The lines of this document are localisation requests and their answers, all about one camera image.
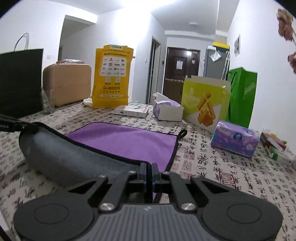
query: purple tissue pack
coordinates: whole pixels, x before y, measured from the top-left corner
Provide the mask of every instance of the purple tissue pack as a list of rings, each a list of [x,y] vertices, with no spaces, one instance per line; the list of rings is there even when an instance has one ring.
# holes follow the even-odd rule
[[[229,123],[219,121],[211,140],[211,146],[252,158],[260,137],[252,130]]]

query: gray ribbed panel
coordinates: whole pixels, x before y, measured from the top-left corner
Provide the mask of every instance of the gray ribbed panel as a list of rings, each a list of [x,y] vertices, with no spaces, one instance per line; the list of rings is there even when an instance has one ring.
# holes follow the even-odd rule
[[[114,214],[102,215],[77,241],[218,241],[197,217],[182,214],[171,204],[124,205]]]

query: green bag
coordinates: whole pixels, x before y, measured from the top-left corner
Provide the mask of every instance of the green bag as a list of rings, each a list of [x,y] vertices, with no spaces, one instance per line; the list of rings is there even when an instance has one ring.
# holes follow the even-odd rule
[[[257,85],[257,73],[240,67],[228,73],[231,94],[226,121],[249,128]]]

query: green paper bag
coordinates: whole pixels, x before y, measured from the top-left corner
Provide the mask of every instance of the green paper bag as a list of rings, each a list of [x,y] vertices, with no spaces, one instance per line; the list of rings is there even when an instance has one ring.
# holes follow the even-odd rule
[[[257,73],[240,67],[228,73],[231,95],[226,121],[249,128],[257,85]]]
[[[181,105],[183,118],[214,133],[219,120],[225,120],[230,99],[230,82],[192,76],[184,80]]]

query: wall picture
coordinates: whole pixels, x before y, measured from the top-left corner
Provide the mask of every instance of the wall picture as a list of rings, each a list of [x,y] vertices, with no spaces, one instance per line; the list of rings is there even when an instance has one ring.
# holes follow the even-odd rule
[[[240,54],[240,35],[234,42],[234,55],[238,56]]]

